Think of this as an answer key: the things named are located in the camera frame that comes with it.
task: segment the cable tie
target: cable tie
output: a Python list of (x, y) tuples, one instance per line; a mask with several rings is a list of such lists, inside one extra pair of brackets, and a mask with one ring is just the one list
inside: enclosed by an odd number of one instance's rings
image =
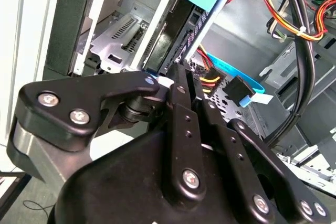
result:
[(283, 38), (280, 38), (280, 39), (279, 39), (279, 42), (280, 42), (280, 43), (284, 43), (286, 39), (287, 39), (287, 34), (284, 34), (284, 37), (283, 37)]
[(303, 33), (305, 33), (307, 28), (305, 26), (301, 26), (299, 32), (296, 34), (297, 36), (301, 36)]
[(301, 117), (300, 114), (295, 113), (294, 111), (290, 111), (289, 113), (292, 114), (293, 116), (296, 116), (297, 118), (300, 118), (300, 117)]

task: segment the silver screw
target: silver screw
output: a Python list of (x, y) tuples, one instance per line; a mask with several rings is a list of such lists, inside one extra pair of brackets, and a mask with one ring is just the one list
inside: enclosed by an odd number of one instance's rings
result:
[(90, 121), (90, 116), (83, 110), (73, 110), (70, 113), (70, 119), (76, 124), (87, 124)]
[(306, 214), (313, 215), (313, 210), (311, 210), (307, 202), (301, 200), (300, 203), (301, 203), (301, 207), (303, 208)]
[(54, 107), (59, 102), (57, 96), (55, 96), (54, 94), (50, 94), (50, 93), (40, 94), (37, 100), (39, 103), (41, 103), (43, 106), (46, 106), (46, 107)]
[(327, 216), (327, 213), (325, 212), (325, 210), (322, 208), (322, 206), (320, 204), (315, 202), (314, 206), (315, 206), (317, 212), (319, 212), (320, 215)]
[(213, 102), (208, 102), (208, 104), (209, 104), (210, 108), (212, 108), (212, 109), (216, 108), (216, 106), (214, 105)]
[(146, 81), (147, 83), (149, 83), (150, 85), (153, 85), (153, 84), (154, 84), (154, 81), (153, 81), (151, 78), (149, 78), (149, 77), (147, 77), (147, 78), (145, 79), (145, 81)]
[(183, 180), (187, 186), (192, 189), (199, 187), (200, 181), (198, 176), (191, 170), (185, 170), (183, 172)]
[(266, 201), (264, 200), (264, 198), (262, 198), (262, 196), (256, 194), (255, 196), (253, 196), (253, 201), (254, 201), (254, 204), (257, 206), (257, 208), (261, 212), (263, 212), (264, 214), (268, 214), (269, 207), (268, 207)]
[(185, 94), (185, 90), (182, 86), (178, 86), (177, 90), (179, 90), (179, 92), (181, 92), (182, 94)]
[(242, 122), (238, 122), (238, 127), (241, 128), (242, 130), (245, 129), (245, 126), (242, 124)]

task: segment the cable bundle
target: cable bundle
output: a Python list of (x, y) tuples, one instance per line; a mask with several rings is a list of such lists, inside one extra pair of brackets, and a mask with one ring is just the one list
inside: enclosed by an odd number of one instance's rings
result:
[[(272, 4), (269, 4), (268, 0), (264, 1), (271, 11), (274, 19), (279, 21), (282, 25), (287, 26), (288, 24), (283, 22), (285, 20), (282, 17), (279, 17)], [(298, 67), (298, 87), (294, 106), (289, 116), (282, 125), (275, 129), (264, 140), (270, 147), (274, 147), (297, 123), (308, 105), (314, 88), (315, 69), (312, 56), (312, 45), (309, 40), (311, 40), (311, 38), (319, 40), (319, 38), (310, 35), (307, 9), (304, 0), (289, 0), (289, 5), (291, 7), (293, 17), (293, 25), (290, 24), (289, 29), (292, 29), (296, 34), (295, 45)]]
[[(214, 63), (212, 62), (205, 48), (201, 44), (199, 45), (197, 52), (201, 55), (202, 61), (203, 61), (203, 64), (206, 70), (209, 70), (210, 68), (214, 67)], [(216, 78), (211, 79), (211, 80), (200, 77), (200, 81), (203, 87), (203, 92), (211, 93), (212, 89), (216, 86), (219, 80), (220, 80), (220, 76), (217, 76)]]
[(267, 8), (271, 12), (273, 18), (280, 23), (285, 29), (289, 30), (290, 32), (294, 33), (297, 36), (300, 36), (306, 40), (309, 41), (319, 41), (323, 38), (324, 33), (327, 31), (323, 22), (324, 14), (326, 11), (326, 8), (332, 4), (335, 4), (336, 0), (326, 0), (323, 2), (325, 5), (320, 6), (316, 12), (316, 18), (314, 19), (314, 26), (316, 29), (316, 34), (310, 34), (307, 32), (307, 26), (295, 26), (292, 23), (288, 22), (286, 19), (284, 19), (281, 14), (275, 10), (274, 5), (271, 0), (264, 0), (266, 3)]

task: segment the black arm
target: black arm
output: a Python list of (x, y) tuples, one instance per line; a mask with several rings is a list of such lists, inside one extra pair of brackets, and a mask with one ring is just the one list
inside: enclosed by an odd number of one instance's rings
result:
[[(226, 125), (188, 69), (173, 65), (167, 76), (169, 89), (129, 72), (20, 90), (8, 154), (60, 192), (50, 223), (330, 223), (246, 124)], [(58, 103), (43, 105), (44, 93)], [(87, 158), (93, 137), (137, 121), (150, 131)]]

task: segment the black cable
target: black cable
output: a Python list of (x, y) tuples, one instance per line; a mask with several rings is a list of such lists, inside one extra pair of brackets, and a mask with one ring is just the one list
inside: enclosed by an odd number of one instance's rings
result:
[[(289, 0), (292, 11), (293, 24), (297, 27), (304, 26), (309, 33), (309, 20), (307, 9), (304, 0)], [(311, 42), (295, 36), (296, 53), (297, 53), (297, 67), (298, 67), (298, 88), (292, 113), (285, 119), (285, 121), (264, 141), (270, 146), (274, 147), (280, 139), (286, 135), (292, 127), (299, 120), (310, 100), (312, 90), (314, 87), (314, 63), (312, 56)]]
[[(33, 207), (30, 207), (30, 206), (27, 206), (27, 205), (26, 205), (27, 202), (29, 202), (29, 203), (33, 203), (33, 204), (37, 205), (39, 208), (33, 208)], [(41, 211), (41, 210), (43, 210), (43, 212), (46, 214), (47, 218), (49, 218), (49, 215), (48, 215), (48, 212), (46, 211), (46, 209), (48, 209), (48, 208), (50, 208), (50, 207), (53, 207), (53, 206), (55, 205), (55, 204), (54, 204), (54, 205), (51, 205), (51, 206), (43, 207), (43, 206), (41, 206), (39, 203), (37, 203), (37, 202), (35, 202), (35, 201), (32, 201), (32, 200), (24, 200), (24, 201), (22, 201), (22, 204), (23, 204), (26, 208), (28, 208), (28, 209), (30, 209), (30, 210), (33, 210), (33, 211)]]

